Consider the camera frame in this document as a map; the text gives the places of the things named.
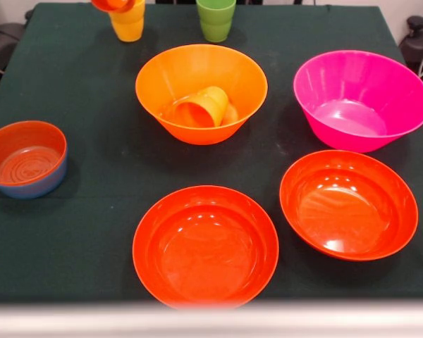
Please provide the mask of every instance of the yellow cup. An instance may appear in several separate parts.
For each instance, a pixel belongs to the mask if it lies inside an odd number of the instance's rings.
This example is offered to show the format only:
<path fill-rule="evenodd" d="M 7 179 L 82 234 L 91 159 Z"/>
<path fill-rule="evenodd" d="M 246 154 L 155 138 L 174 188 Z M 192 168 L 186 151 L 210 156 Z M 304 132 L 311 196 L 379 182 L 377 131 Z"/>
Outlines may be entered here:
<path fill-rule="evenodd" d="M 218 127 L 227 108 L 226 92 L 211 86 L 179 100 L 174 115 L 178 123 L 188 127 Z"/>
<path fill-rule="evenodd" d="M 127 6 L 110 11 L 111 25 L 123 42 L 134 42 L 141 38 L 144 27 L 145 0 L 130 0 Z"/>

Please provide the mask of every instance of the bowl rim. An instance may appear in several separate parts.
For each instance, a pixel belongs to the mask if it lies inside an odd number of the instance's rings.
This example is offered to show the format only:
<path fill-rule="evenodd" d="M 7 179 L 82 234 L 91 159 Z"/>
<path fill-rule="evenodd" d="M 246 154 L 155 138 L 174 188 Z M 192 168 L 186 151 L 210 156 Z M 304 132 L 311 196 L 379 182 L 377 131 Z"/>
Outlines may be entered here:
<path fill-rule="evenodd" d="M 66 159 L 67 151 L 68 151 L 66 136 L 57 126 L 55 126 L 51 123 L 48 123 L 48 122 L 45 122 L 45 121 L 40 121 L 40 120 L 18 121 L 18 122 L 10 123 L 10 124 L 7 124 L 7 125 L 4 125 L 3 127 L 1 127 L 0 133 L 3 132 L 4 130 L 10 128 L 10 127 L 15 126 L 15 125 L 24 125 L 24 124 L 28 124 L 28 123 L 37 124 L 37 125 L 46 125 L 46 126 L 49 126 L 52 129 L 54 129 L 59 134 L 59 136 L 61 136 L 61 139 L 63 141 L 63 153 L 61 154 L 59 160 L 57 160 L 55 165 L 50 170 L 46 171 L 45 173 L 38 175 L 34 178 L 31 178 L 29 180 L 22 181 L 22 182 L 0 182 L 0 187 L 24 187 L 24 186 L 27 186 L 29 184 L 36 183 L 37 181 L 40 181 L 40 180 L 50 176 L 51 174 L 53 174 Z"/>
<path fill-rule="evenodd" d="M 334 128 L 332 126 L 330 126 L 329 124 L 323 122 L 321 119 L 317 118 L 314 114 L 312 114 L 311 112 L 309 112 L 309 110 L 307 108 L 305 108 L 304 105 L 304 101 L 301 100 L 298 97 L 298 76 L 299 73 L 306 68 L 309 63 L 317 60 L 318 58 L 321 58 L 323 56 L 328 56 L 328 55 L 332 55 L 332 54 L 361 54 L 361 55 L 365 55 L 365 56 L 374 56 L 376 58 L 382 58 L 384 60 L 390 61 L 393 64 L 397 65 L 398 67 L 402 68 L 404 71 L 409 72 L 410 74 L 414 75 L 414 77 L 417 80 L 417 84 L 419 84 L 421 86 L 421 88 L 423 89 L 423 81 L 417 76 L 417 74 L 415 74 L 414 72 L 412 72 L 409 68 L 407 68 L 405 65 L 403 65 L 401 62 L 398 62 L 397 60 L 393 60 L 392 58 L 389 58 L 385 55 L 381 55 L 378 53 L 374 53 L 371 51 L 363 51 L 363 50 L 359 50 L 359 49 L 339 49 L 339 50 L 335 50 L 335 51 L 327 51 L 325 53 L 320 53 L 317 54 L 316 56 L 313 56 L 312 58 L 308 59 L 307 61 L 305 61 L 296 71 L 295 77 L 293 78 L 293 91 L 295 93 L 295 97 L 298 100 L 299 104 L 301 105 L 301 108 L 303 109 L 303 111 L 305 112 L 305 114 L 307 114 L 307 116 L 313 118 L 314 120 L 316 120 L 319 123 L 322 123 L 323 125 L 331 128 L 332 130 L 336 130 L 338 132 L 342 132 L 343 134 L 346 135 L 352 135 L 352 136 L 356 136 L 356 137 L 364 137 L 366 139 L 390 139 L 392 137 L 401 137 L 404 136 L 406 134 L 409 134 L 411 132 L 414 132 L 415 130 L 419 129 L 422 125 L 423 125 L 423 120 L 421 120 L 415 127 L 410 128 L 409 130 L 406 130 L 404 132 L 398 132 L 396 134 L 385 134 L 385 135 L 365 135 L 365 134 L 358 134 L 358 133 L 353 133 L 353 132 L 346 132 L 343 130 L 340 130 L 338 128 Z"/>
<path fill-rule="evenodd" d="M 408 194 L 410 195 L 410 197 L 412 198 L 412 202 L 414 204 L 414 209 L 413 209 L 413 213 L 414 213 L 414 224 L 412 226 L 412 231 L 411 231 L 410 235 L 407 237 L 407 240 L 405 240 L 404 243 L 402 243 L 398 248 L 395 248 L 394 250 L 390 250 L 389 252 L 361 258 L 361 257 L 357 257 L 357 256 L 348 255 L 346 253 L 339 253 L 337 251 L 332 251 L 330 249 L 327 249 L 325 247 L 322 247 L 320 245 L 317 245 L 314 242 L 310 241 L 308 236 L 303 236 L 300 232 L 298 232 L 298 228 L 299 227 L 296 227 L 291 222 L 291 219 L 288 217 L 288 212 L 286 211 L 286 203 L 281 198 L 282 191 L 284 190 L 284 187 L 286 185 L 287 175 L 288 175 L 288 173 L 294 167 L 296 167 L 298 165 L 301 165 L 301 162 L 303 160 L 305 160 L 306 158 L 314 157 L 314 156 L 317 156 L 318 154 L 322 154 L 322 153 L 328 153 L 328 154 L 350 154 L 351 156 L 360 157 L 360 158 L 366 158 L 367 160 L 371 161 L 373 164 L 380 165 L 381 167 L 387 169 L 387 171 L 389 171 L 390 173 L 392 173 L 393 176 L 398 180 L 398 182 L 401 183 L 406 188 L 406 190 L 407 190 Z M 409 242 L 414 237 L 414 235 L 415 235 L 415 233 L 417 231 L 417 228 L 418 228 L 419 211 L 418 211 L 417 200 L 415 199 L 415 196 L 414 196 L 412 190 L 407 185 L 407 183 L 405 182 L 405 180 L 403 180 L 402 177 L 399 176 L 399 174 L 396 171 L 394 171 L 392 168 L 390 168 L 388 165 L 382 163 L 379 160 L 376 160 L 375 158 L 373 158 L 371 156 L 368 156 L 368 155 L 365 155 L 365 154 L 361 154 L 361 153 L 357 153 L 355 151 L 338 150 L 338 149 L 327 149 L 327 150 L 321 150 L 321 151 L 314 151 L 313 153 L 307 154 L 307 155 L 299 158 L 293 164 L 291 164 L 288 167 L 287 171 L 285 171 L 285 173 L 283 174 L 282 180 L 281 180 L 281 185 L 279 187 L 278 193 L 279 193 L 279 201 L 280 201 L 280 204 L 281 204 L 282 213 L 285 216 L 285 218 L 286 218 L 288 224 L 290 225 L 290 227 L 295 231 L 296 235 L 299 236 L 306 244 L 310 245 L 312 248 L 315 248 L 317 251 L 320 251 L 323 254 L 326 254 L 326 255 L 331 256 L 331 257 L 334 257 L 334 258 L 342 259 L 344 261 L 357 261 L 357 262 L 375 261 L 375 260 L 378 260 L 378 259 L 382 259 L 382 258 L 385 258 L 385 257 L 392 256 L 392 255 L 398 253 L 399 251 L 401 251 L 402 249 L 404 249 L 404 247 L 409 244 Z"/>
<path fill-rule="evenodd" d="M 193 47 L 197 47 L 197 46 L 203 46 L 204 48 L 209 48 L 209 49 L 228 49 L 228 50 L 230 50 L 230 51 L 232 51 L 233 53 L 237 53 L 237 54 L 240 54 L 241 56 L 243 56 L 244 58 L 246 58 L 249 62 L 251 62 L 259 71 L 260 71 L 260 73 L 263 75 L 263 80 L 264 80 L 264 86 L 263 86 L 263 88 L 264 88 L 264 93 L 263 93 L 263 98 L 262 98 L 262 100 L 260 101 L 260 103 L 257 105 L 257 107 L 256 108 L 254 108 L 253 109 L 253 112 L 251 112 L 249 115 L 247 115 L 247 116 L 245 116 L 244 118 L 240 118 L 239 120 L 237 120 L 237 121 L 235 121 L 235 122 L 232 122 L 232 123 L 229 123 L 229 124 L 227 124 L 227 125 L 220 125 L 220 126 L 218 126 L 218 127 L 204 127 L 204 128 L 198 128 L 198 127 L 188 127 L 188 126 L 185 126 L 185 125 L 179 125 L 179 124 L 177 124 L 177 123 L 172 123 L 171 121 L 168 121 L 168 120 L 166 120 L 166 119 L 164 119 L 164 118 L 162 118 L 162 117 L 160 117 L 160 116 L 158 116 L 157 114 L 155 114 L 155 113 L 152 113 L 144 104 L 143 104 L 143 102 L 142 102 L 142 100 L 141 100 L 141 98 L 140 98 L 140 95 L 138 94 L 138 87 L 139 87 L 139 83 L 140 83 L 140 74 L 141 74 L 141 71 L 144 69 L 144 67 L 149 63 L 149 62 L 152 62 L 156 57 L 158 57 L 158 56 L 160 56 L 160 55 L 162 55 L 162 54 L 165 54 L 165 53 L 169 53 L 169 52 L 172 52 L 172 51 L 174 51 L 174 50 L 176 50 L 176 49 L 188 49 L 188 48 L 193 48 Z M 167 50 L 165 50 L 165 51 L 162 51 L 161 53 L 158 53 L 157 55 L 155 55 L 155 56 L 153 56 L 152 58 L 150 58 L 149 60 L 148 60 L 148 62 L 146 62 L 142 67 L 141 67 L 141 69 L 140 69 L 140 71 L 138 72 L 138 74 L 137 74 L 137 77 L 136 77 L 136 81 L 135 81 L 135 92 L 136 92 L 136 97 L 137 97 L 137 99 L 138 99 L 138 101 L 140 102 L 140 104 L 141 104 L 141 106 L 146 110 L 146 112 L 148 112 L 150 115 L 152 115 L 154 118 L 156 118 L 158 121 L 161 121 L 161 122 L 163 122 L 163 123 L 166 123 L 166 124 L 168 124 L 168 125 L 172 125 L 172 126 L 174 126 L 174 127 L 179 127 L 179 128 L 182 128 L 182 129 L 186 129 L 186 130 L 220 130 L 220 129 L 225 129 L 225 128 L 227 128 L 227 127 L 231 127 L 231 126 L 233 126 L 233 125 L 239 125 L 239 124 L 241 124 L 241 123 L 243 123 L 243 122 L 245 122 L 246 120 L 248 120 L 251 116 L 253 116 L 259 109 L 260 109 L 260 107 L 262 107 L 262 105 L 263 105 L 263 103 L 265 102 L 265 100 L 266 100 L 266 96 L 267 96 L 267 94 L 268 94 L 268 80 L 266 79 L 266 75 L 265 75 L 265 73 L 264 73 L 264 71 L 263 71 L 263 69 L 262 69 L 262 67 L 260 67 L 260 65 L 257 63 L 257 62 L 255 62 L 252 58 L 250 58 L 248 55 L 246 55 L 246 54 L 244 54 L 243 52 L 241 52 L 241 51 L 237 51 L 236 49 L 233 49 L 233 48 L 229 48 L 229 47 L 225 47 L 225 46 L 221 46 L 221 45 L 216 45 L 216 44 L 184 44 L 184 45 L 181 45 L 181 46 L 177 46 L 177 47 L 173 47 L 173 48 L 170 48 L 170 49 L 167 49 Z"/>
<path fill-rule="evenodd" d="M 138 223 L 137 227 L 136 227 L 136 231 L 135 234 L 133 236 L 133 242 L 132 242 L 132 260 L 133 260 L 133 267 L 135 269 L 135 272 L 138 276 L 138 279 L 141 281 L 142 285 L 145 287 L 145 289 L 158 301 L 160 301 L 161 303 L 170 306 L 172 308 L 184 308 L 184 307 L 188 307 L 188 306 L 194 306 L 194 303 L 188 303 L 185 306 L 176 306 L 172 303 L 169 303 L 167 301 L 164 301 L 163 299 L 160 299 L 158 297 L 157 294 L 155 294 L 151 288 L 147 287 L 147 283 L 145 282 L 145 280 L 143 280 L 140 276 L 140 272 L 138 271 L 137 268 L 137 258 L 135 256 L 135 245 L 136 245 L 136 238 L 137 238 L 137 234 L 138 234 L 138 230 L 140 229 L 141 224 L 143 224 L 143 222 L 145 221 L 146 217 L 148 217 L 148 215 L 150 213 L 153 212 L 153 210 L 155 210 L 156 208 L 158 208 L 159 204 L 162 203 L 163 201 L 167 200 L 167 199 L 171 199 L 173 196 L 175 196 L 176 194 L 179 194 L 181 192 L 187 191 L 187 190 L 195 190 L 195 189 L 201 189 L 201 188 L 214 188 L 214 189 L 219 189 L 220 191 L 227 191 L 227 192 L 232 192 L 233 194 L 238 194 L 241 195 L 243 197 L 245 197 L 245 199 L 250 200 L 251 202 L 253 202 L 256 206 L 258 206 L 258 208 L 260 209 L 260 211 L 263 213 L 263 215 L 266 217 L 266 219 L 269 221 L 270 224 L 270 228 L 272 230 L 272 233 L 275 236 L 276 239 L 276 246 L 275 247 L 270 247 L 269 248 L 269 252 L 272 253 L 273 255 L 275 255 L 275 261 L 273 264 L 273 268 L 271 269 L 271 271 L 269 271 L 269 274 L 267 275 L 267 278 L 265 281 L 263 281 L 263 283 L 260 284 L 260 287 L 257 288 L 256 292 L 253 292 L 250 294 L 249 297 L 247 297 L 247 299 L 245 299 L 244 301 L 239 301 L 239 302 L 235 302 L 235 303 L 230 303 L 231 307 L 239 307 L 242 306 L 248 302 L 250 302 L 251 300 L 253 300 L 256 296 L 258 296 L 260 294 L 260 292 L 262 292 L 264 290 L 264 288 L 268 285 L 268 283 L 271 281 L 274 273 L 276 272 L 277 269 L 277 265 L 278 265 L 278 260 L 279 260 L 279 238 L 278 238 L 278 234 L 277 234 L 277 230 L 276 227 L 274 226 L 273 220 L 271 219 L 271 217 L 269 217 L 268 213 L 265 211 L 265 209 L 258 204 L 254 199 L 250 198 L 248 195 L 243 194 L 242 192 L 239 192 L 238 190 L 235 189 L 231 189 L 228 187 L 223 187 L 220 185 L 213 185 L 213 184 L 202 184 L 202 185 L 193 185 L 190 187 L 185 187 L 185 188 L 181 188 L 181 189 L 177 189 L 174 192 L 171 192 L 169 194 L 167 194 L 166 196 L 162 197 L 161 199 L 157 200 L 147 211 L 146 213 L 143 215 L 143 217 L 141 218 L 141 221 Z"/>

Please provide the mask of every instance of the green cloth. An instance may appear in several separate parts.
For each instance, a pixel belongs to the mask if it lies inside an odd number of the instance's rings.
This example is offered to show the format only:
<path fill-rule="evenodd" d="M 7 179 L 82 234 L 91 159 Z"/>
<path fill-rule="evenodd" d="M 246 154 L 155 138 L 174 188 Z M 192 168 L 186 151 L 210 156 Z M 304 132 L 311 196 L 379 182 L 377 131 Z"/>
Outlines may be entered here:
<path fill-rule="evenodd" d="M 59 126 L 68 174 L 39 199 L 0 193 L 0 302 L 152 299 L 133 269 L 133 234 L 153 203 L 195 184 L 249 195 L 276 225 L 278 267 L 258 299 L 423 296 L 423 127 L 371 154 L 405 179 L 419 204 L 417 234 L 400 253 L 368 263 L 325 256 L 290 229 L 278 202 L 287 167 L 326 149 L 293 95 L 295 71 L 334 49 L 401 61 L 379 9 L 238 6 L 223 45 L 261 65 L 269 93 L 229 140 L 192 146 L 142 109 L 135 77 L 159 52 L 204 42 L 195 6 L 147 6 L 143 37 L 132 44 L 119 42 L 90 4 L 36 7 L 0 85 L 0 127 L 28 119 Z"/>

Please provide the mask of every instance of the black device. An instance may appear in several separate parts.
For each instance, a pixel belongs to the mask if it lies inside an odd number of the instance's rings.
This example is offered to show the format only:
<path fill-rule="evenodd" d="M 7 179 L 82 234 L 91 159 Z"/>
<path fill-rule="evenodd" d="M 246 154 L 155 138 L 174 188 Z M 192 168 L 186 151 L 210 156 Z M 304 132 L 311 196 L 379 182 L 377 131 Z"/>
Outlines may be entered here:
<path fill-rule="evenodd" d="M 409 34 L 402 40 L 399 47 L 406 65 L 414 73 L 418 73 L 423 59 L 423 17 L 414 15 L 407 19 Z"/>

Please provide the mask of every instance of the green cup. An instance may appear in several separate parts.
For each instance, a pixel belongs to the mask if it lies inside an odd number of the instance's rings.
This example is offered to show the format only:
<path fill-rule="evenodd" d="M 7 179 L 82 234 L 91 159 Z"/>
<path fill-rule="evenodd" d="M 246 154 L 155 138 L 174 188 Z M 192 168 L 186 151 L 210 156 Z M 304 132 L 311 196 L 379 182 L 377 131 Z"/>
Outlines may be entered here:
<path fill-rule="evenodd" d="M 222 42 L 231 30 L 236 0 L 196 0 L 205 39 Z"/>

